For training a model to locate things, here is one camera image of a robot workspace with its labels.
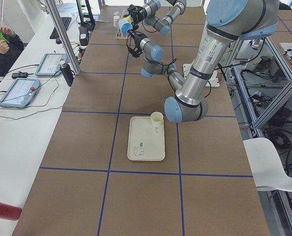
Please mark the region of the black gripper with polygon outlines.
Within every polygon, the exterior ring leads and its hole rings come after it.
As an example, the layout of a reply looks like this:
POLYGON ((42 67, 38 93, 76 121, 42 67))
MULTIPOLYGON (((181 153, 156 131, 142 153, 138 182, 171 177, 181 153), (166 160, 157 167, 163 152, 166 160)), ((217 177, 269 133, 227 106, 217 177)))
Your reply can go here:
POLYGON ((132 23, 138 24, 146 18, 146 10, 141 6, 135 6, 131 4, 127 8, 126 16, 130 17, 132 23))
POLYGON ((131 48, 127 45, 128 52, 134 57, 139 58, 140 55, 144 52, 144 47, 148 42, 148 38, 145 34, 139 31, 133 31, 130 29, 128 35, 134 40, 135 47, 131 48))

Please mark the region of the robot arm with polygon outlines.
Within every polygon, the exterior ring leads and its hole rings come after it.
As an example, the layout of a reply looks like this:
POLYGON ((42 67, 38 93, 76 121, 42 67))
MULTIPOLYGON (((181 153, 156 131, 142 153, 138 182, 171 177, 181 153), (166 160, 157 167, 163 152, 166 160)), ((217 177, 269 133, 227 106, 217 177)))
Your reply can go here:
POLYGON ((174 20, 185 12, 187 2, 185 0, 168 0, 172 5, 170 12, 162 19, 156 16, 156 12, 160 9, 159 0, 150 0, 143 6, 130 5, 127 8, 127 14, 124 15, 124 24, 120 26, 121 32, 128 35, 130 30, 137 30, 139 23, 153 27, 162 35, 166 35, 171 28, 174 20))
POLYGON ((201 38, 197 57, 187 77, 182 77, 173 63, 163 63, 163 49, 147 36, 138 32, 138 24, 145 23, 159 33, 169 32, 174 20, 185 12, 186 1, 171 1, 172 10, 162 19, 156 17, 161 4, 152 0, 143 6, 130 5, 127 17, 121 19, 121 32, 135 41, 129 48, 134 57, 145 55, 141 73, 165 75, 175 94, 166 99, 165 115, 173 123, 197 121, 208 110, 202 92, 220 62, 229 44, 247 39, 260 39, 276 32, 279 2, 277 0, 212 0, 207 6, 206 35, 201 38))

